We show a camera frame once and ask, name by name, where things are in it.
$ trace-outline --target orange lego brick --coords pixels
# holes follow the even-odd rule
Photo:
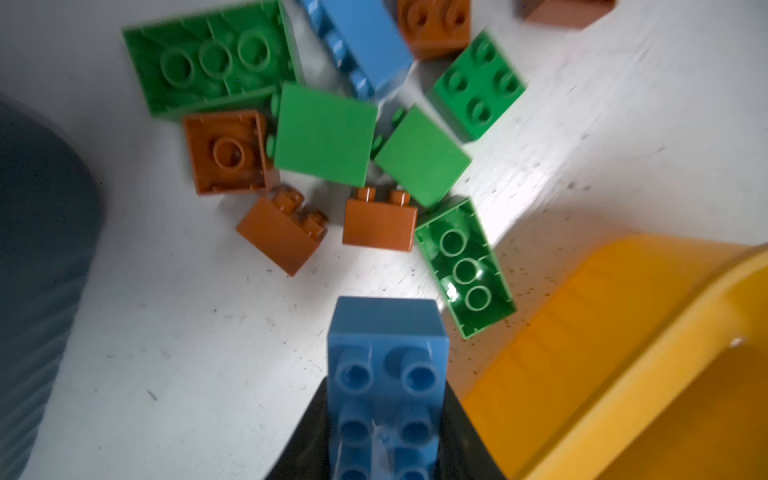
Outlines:
[[[270,190],[280,172],[266,155],[266,118],[257,111],[190,115],[184,130],[198,195]]]
[[[439,58],[469,45],[471,0],[398,0],[397,23],[413,56]]]
[[[410,194],[393,190],[388,204],[374,201],[375,196],[375,188],[365,187],[357,190],[356,199],[346,201],[342,243],[411,251],[416,209],[408,206]]]
[[[315,253],[328,229],[320,210],[302,208],[304,196],[282,186],[263,195],[237,226],[237,232],[291,276]]]
[[[586,28],[616,8],[617,0],[524,0],[527,22]]]

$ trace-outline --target green 2x2 brick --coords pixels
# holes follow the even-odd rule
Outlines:
[[[392,122],[392,136],[374,145],[374,161],[417,202],[434,207],[469,166],[469,156],[417,106],[401,109]]]
[[[176,18],[123,33],[153,117],[252,108],[301,81],[280,0]]]
[[[427,94],[463,141],[478,140],[525,91],[519,76],[483,31]]]
[[[507,281],[468,198],[450,198],[419,218],[415,240],[462,337],[515,313]]]

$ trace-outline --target yellow container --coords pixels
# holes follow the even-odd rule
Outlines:
[[[629,237],[464,406],[508,478],[768,478],[766,325],[768,248]]]

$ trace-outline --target white floor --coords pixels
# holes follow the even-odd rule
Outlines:
[[[346,187],[284,175],[333,222],[292,279],[234,231],[254,197],[195,194],[182,131],[149,117],[121,27],[224,3],[0,5],[0,93],[57,127],[107,212],[25,480],[261,478],[325,375],[337,296],[439,298],[418,252],[341,244]],[[528,91],[466,147],[455,192],[472,196],[520,312],[469,342],[452,329],[460,394],[609,239],[768,239],[768,2],[623,0],[583,32],[523,25],[512,5],[475,0],[472,24]],[[323,50],[294,16],[308,62]],[[437,73],[416,67],[399,100],[425,103]],[[306,75],[338,84],[324,61]]]

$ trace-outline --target blue 2x4 brick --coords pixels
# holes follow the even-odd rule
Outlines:
[[[357,98],[381,100],[402,85],[413,56],[381,0],[298,1]]]
[[[339,298],[328,331],[331,478],[433,478],[448,354],[434,300]]]

